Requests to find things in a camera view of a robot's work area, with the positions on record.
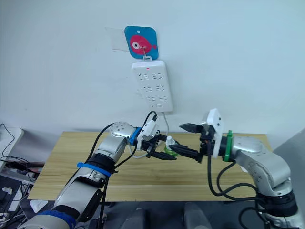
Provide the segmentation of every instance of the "fish eye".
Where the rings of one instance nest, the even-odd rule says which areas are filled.
[[[132,43],[132,46],[135,48],[135,49],[139,49],[140,48],[140,45],[138,42],[133,42]]]

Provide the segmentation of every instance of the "small bottle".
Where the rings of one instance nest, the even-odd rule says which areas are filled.
[[[164,147],[164,151],[169,154],[172,155],[174,157],[178,156],[178,153],[176,153],[175,151],[173,151],[169,145],[175,145],[177,144],[175,142],[175,140],[173,140],[173,138],[171,136],[167,136],[166,141],[165,141],[165,147]]]

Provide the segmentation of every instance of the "green object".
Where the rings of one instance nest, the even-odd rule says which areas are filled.
[[[174,156],[174,157],[177,157],[177,156],[179,155],[179,154],[176,153],[175,151],[170,150],[170,149],[167,149],[166,146],[164,147],[164,151],[165,151],[167,154],[172,155],[172,156]]]
[[[227,135],[227,145],[225,148],[225,154],[224,154],[224,161],[228,162],[230,158],[230,153],[231,153],[231,145],[232,145],[232,130],[229,130],[228,135]]]

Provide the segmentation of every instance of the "power outlet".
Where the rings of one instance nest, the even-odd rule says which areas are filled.
[[[132,72],[150,109],[157,112],[173,110],[172,96],[163,61],[144,61],[132,64]]]

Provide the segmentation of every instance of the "blue velcro strap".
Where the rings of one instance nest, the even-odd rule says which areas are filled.
[[[129,138],[129,144],[131,146],[134,146],[134,141],[136,137],[138,136],[138,133],[142,130],[142,127],[137,127],[136,130],[134,131],[133,135]]]
[[[106,171],[106,170],[104,170],[104,169],[102,169],[102,168],[99,168],[99,167],[93,166],[93,165],[89,165],[89,164],[84,164],[84,163],[82,163],[82,162],[79,162],[79,163],[77,164],[77,167],[78,167],[78,168],[81,168],[81,167],[92,168],[92,169],[94,169],[94,170],[96,170],[96,171],[99,171],[99,172],[103,173],[103,174],[104,174],[105,176],[107,176],[107,177],[110,177],[110,176],[111,176],[111,173],[110,173],[110,172],[108,172],[108,171]]]
[[[64,220],[70,227],[70,229],[73,229],[75,227],[76,224],[76,220],[75,218],[73,218],[72,216],[57,211],[57,210],[47,210],[47,211],[43,211],[41,213],[39,213],[38,215],[48,215],[48,216],[55,216],[57,218],[60,218],[62,220]]]

